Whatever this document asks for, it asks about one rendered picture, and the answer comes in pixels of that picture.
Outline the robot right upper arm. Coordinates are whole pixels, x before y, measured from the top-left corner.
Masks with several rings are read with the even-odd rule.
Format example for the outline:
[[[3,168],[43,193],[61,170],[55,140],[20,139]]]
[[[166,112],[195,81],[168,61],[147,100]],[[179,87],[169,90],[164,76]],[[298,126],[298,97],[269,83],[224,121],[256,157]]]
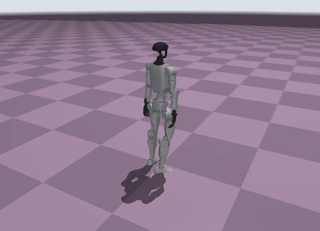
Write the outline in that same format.
[[[174,95],[174,90],[176,88],[176,75],[177,75],[177,70],[176,68],[172,66],[166,66],[165,67],[166,75],[168,76],[168,83],[169,83],[169,93],[171,95]]]

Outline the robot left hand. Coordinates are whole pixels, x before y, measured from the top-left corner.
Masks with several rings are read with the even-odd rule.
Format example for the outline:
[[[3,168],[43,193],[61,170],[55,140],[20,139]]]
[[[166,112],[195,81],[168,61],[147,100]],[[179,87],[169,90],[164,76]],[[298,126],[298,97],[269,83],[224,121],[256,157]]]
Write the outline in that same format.
[[[147,99],[146,99],[146,98],[144,99],[144,103],[145,103],[145,105],[144,105],[144,107],[143,107],[143,114],[144,114],[144,116],[150,117],[150,116],[149,116],[149,115],[150,115],[150,111],[149,111],[148,108],[147,108],[147,104],[148,104],[149,102],[147,102]]]

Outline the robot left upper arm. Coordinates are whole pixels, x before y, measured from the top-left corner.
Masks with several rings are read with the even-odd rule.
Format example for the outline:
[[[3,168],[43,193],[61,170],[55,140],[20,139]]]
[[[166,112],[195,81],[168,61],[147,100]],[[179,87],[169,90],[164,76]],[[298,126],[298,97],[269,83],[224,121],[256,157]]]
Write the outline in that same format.
[[[150,64],[152,61],[147,62],[146,67],[146,85],[151,87],[151,79],[150,79]]]

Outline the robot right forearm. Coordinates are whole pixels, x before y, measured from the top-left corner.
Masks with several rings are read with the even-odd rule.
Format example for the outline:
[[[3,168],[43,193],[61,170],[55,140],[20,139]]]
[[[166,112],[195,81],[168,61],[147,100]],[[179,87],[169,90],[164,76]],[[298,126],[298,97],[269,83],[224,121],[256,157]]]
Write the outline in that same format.
[[[178,109],[177,109],[177,107],[178,107],[178,94],[179,94],[179,89],[176,88],[174,90],[173,95],[170,97],[170,99],[171,99],[171,113],[173,110],[176,110],[176,113],[178,112]]]

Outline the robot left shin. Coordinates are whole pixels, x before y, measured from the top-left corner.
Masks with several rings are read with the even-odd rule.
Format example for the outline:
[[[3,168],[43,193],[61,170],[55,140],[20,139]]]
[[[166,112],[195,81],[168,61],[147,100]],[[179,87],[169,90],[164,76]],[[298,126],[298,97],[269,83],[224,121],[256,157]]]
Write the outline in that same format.
[[[150,131],[150,130],[149,130]],[[148,148],[149,148],[149,153],[150,153],[150,159],[152,158],[152,160],[155,159],[155,152],[156,152],[156,147],[157,147],[157,139],[158,136],[156,138],[149,138],[149,131],[147,132],[147,143],[148,143]]]

